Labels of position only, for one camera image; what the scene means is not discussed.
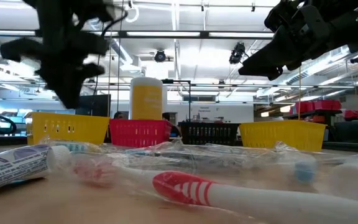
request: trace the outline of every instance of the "red bin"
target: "red bin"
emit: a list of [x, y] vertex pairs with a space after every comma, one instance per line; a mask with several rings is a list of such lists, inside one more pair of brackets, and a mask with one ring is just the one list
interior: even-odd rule
[[169, 121], [111, 119], [111, 143], [116, 146], [149, 147], [169, 141]]
[[314, 110], [313, 102], [297, 102], [295, 103], [297, 113], [305, 113]]
[[358, 118], [358, 110], [345, 110], [345, 119], [357, 119]]
[[319, 100], [314, 103], [314, 108], [316, 110], [340, 110], [342, 105], [338, 100]]

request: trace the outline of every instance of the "toothpaste tube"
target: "toothpaste tube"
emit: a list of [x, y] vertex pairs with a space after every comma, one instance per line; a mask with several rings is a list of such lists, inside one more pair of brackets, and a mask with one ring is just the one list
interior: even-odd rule
[[0, 153], [0, 187], [15, 180], [45, 177], [70, 155], [65, 146], [35, 145]]

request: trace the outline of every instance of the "camera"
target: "camera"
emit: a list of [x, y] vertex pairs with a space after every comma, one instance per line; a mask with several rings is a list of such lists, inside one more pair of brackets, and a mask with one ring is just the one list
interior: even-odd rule
[[165, 55], [163, 50], [158, 50], [154, 56], [154, 60], [156, 62], [163, 62], [163, 61], [165, 61], [166, 58], [167, 58], [167, 56]]

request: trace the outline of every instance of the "plastic basket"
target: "plastic basket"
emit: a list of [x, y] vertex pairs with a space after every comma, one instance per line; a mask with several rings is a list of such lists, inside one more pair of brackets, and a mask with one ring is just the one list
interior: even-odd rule
[[325, 124], [306, 121], [267, 121], [240, 125], [242, 144], [246, 147], [274, 147], [276, 141], [302, 151], [320, 152]]
[[111, 119], [111, 142], [116, 146], [153, 146], [169, 141], [171, 127], [168, 121]]
[[338, 100], [319, 100], [314, 103], [316, 110], [340, 110], [341, 102]]
[[180, 122], [179, 126], [184, 144], [234, 146], [239, 124]]
[[27, 124], [27, 143], [38, 144], [45, 136], [102, 144], [109, 124], [108, 117], [33, 112]]

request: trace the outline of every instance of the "yellow basket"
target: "yellow basket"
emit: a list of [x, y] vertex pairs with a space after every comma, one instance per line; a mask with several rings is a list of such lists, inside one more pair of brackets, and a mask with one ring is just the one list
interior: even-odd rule
[[27, 143], [38, 144], [45, 136], [51, 139], [74, 140], [102, 144], [110, 118], [33, 112], [27, 124]]
[[321, 152], [325, 124], [306, 121], [267, 121], [240, 125], [241, 139], [246, 147], [274, 147], [276, 141], [302, 151]]

